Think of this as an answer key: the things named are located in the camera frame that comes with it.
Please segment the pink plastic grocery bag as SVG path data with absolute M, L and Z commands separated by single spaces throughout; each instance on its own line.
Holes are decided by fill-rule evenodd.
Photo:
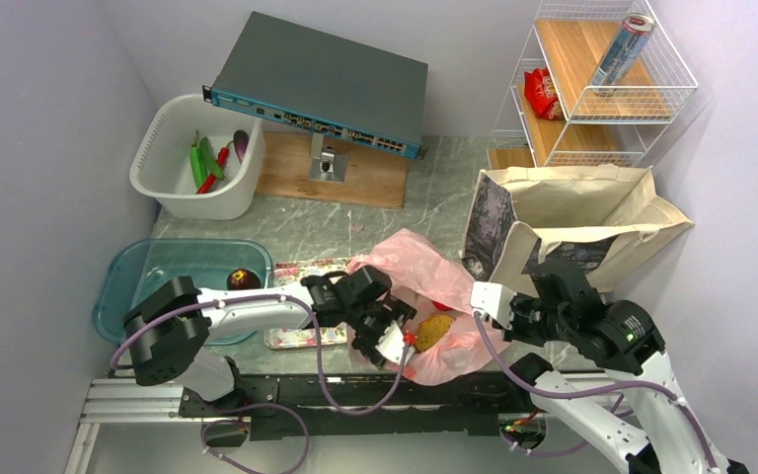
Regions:
M 389 276 L 391 294 L 417 310 L 404 331 L 415 334 L 418 324 L 432 313 L 450 314 L 455 322 L 431 349 L 411 354 L 403 376 L 416 384 L 435 386 L 477 371 L 493 360 L 479 333 L 470 305 L 474 279 L 458 263 L 447 259 L 424 236 L 402 229 L 375 245 L 367 254 L 352 257 L 350 274 L 370 266 Z M 452 311 L 438 311 L 438 301 Z

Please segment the brown bread slice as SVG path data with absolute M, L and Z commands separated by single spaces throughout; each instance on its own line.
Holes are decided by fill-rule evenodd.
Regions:
M 435 312 L 421 321 L 416 329 L 415 348 L 418 353 L 427 352 L 449 331 L 455 318 L 446 313 Z

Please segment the dark red apple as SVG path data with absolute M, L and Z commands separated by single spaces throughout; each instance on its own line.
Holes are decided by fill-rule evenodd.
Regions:
M 235 269 L 226 277 L 226 287 L 230 291 L 261 289 L 261 279 L 247 269 Z

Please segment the red pepper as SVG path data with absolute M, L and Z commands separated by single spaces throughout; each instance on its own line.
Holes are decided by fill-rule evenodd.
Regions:
M 225 146 L 223 146 L 215 158 L 216 164 L 220 167 L 221 171 L 224 171 L 225 164 L 227 162 L 228 157 L 230 156 L 230 146 L 232 145 L 231 142 L 227 143 Z M 213 185 L 220 181 L 220 178 L 218 178 L 214 173 L 210 173 L 208 177 L 205 179 L 203 184 L 197 189 L 196 193 L 198 195 L 207 194 L 210 192 Z

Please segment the green cucumber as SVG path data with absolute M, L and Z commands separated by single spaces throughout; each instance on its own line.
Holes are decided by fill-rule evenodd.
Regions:
M 223 180 L 225 178 L 224 171 L 221 171 L 220 167 L 216 164 L 216 155 L 213 153 L 211 141 L 207 136 L 204 136 L 198 142 L 198 150 L 206 171 L 209 174 L 214 173 L 220 180 Z

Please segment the purple eggplant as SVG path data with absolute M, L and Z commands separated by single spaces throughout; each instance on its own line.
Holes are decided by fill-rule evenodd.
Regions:
M 243 129 L 238 129 L 233 134 L 232 144 L 234 153 L 240 164 L 245 162 L 247 149 L 250 143 L 250 135 Z

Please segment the green pepper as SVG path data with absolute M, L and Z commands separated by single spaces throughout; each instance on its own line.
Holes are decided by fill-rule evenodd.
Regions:
M 190 165 L 190 170 L 193 177 L 193 182 L 197 189 L 199 189 L 204 184 L 207 178 L 206 168 L 203 163 L 203 159 L 201 156 L 201 151 L 198 147 L 198 143 L 199 143 L 199 132 L 196 131 L 192 144 L 189 148 L 189 165 Z

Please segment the red tomato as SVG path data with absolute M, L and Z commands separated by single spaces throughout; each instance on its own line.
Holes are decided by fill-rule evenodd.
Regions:
M 438 310 L 438 311 L 452 311 L 453 308 L 449 305 L 443 304 L 438 301 L 433 301 L 432 305 Z

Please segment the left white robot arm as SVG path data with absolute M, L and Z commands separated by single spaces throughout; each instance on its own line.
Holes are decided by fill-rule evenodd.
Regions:
M 391 287 L 390 277 L 371 266 L 262 289 L 199 288 L 188 276 L 175 277 L 126 314 L 126 338 L 111 367 L 122 370 L 120 359 L 129 355 L 126 367 L 138 385 L 177 382 L 221 415 L 236 412 L 248 395 L 236 361 L 206 343 L 235 333 L 345 324 L 352 349 L 378 367 L 403 370 L 414 345 L 404 326 L 416 312 Z

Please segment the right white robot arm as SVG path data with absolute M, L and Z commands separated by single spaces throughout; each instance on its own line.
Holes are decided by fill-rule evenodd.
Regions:
M 493 359 L 508 379 L 510 406 L 533 405 L 567 424 L 621 473 L 745 473 L 722 454 L 695 416 L 650 315 L 629 300 L 606 302 L 582 269 L 548 260 L 530 275 L 536 293 L 477 282 L 476 323 L 490 319 L 507 342 L 564 342 L 593 361 L 610 384 L 575 389 L 536 354 L 513 365 Z

